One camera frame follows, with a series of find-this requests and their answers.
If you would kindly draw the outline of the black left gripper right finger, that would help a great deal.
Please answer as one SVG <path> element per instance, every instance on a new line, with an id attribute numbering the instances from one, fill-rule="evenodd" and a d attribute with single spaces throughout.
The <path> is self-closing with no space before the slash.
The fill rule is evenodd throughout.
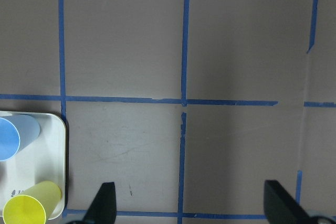
<path id="1" fill-rule="evenodd" d="M 264 182 L 264 214 L 271 224 L 318 223 L 318 217 L 310 217 L 277 180 Z"/>

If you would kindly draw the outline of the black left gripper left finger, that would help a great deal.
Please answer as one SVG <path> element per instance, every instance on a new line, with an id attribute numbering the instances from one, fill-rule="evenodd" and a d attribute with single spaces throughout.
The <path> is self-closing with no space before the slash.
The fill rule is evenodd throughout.
<path id="1" fill-rule="evenodd" d="M 116 220 L 116 191 L 114 182 L 103 183 L 82 221 L 113 224 Z"/>

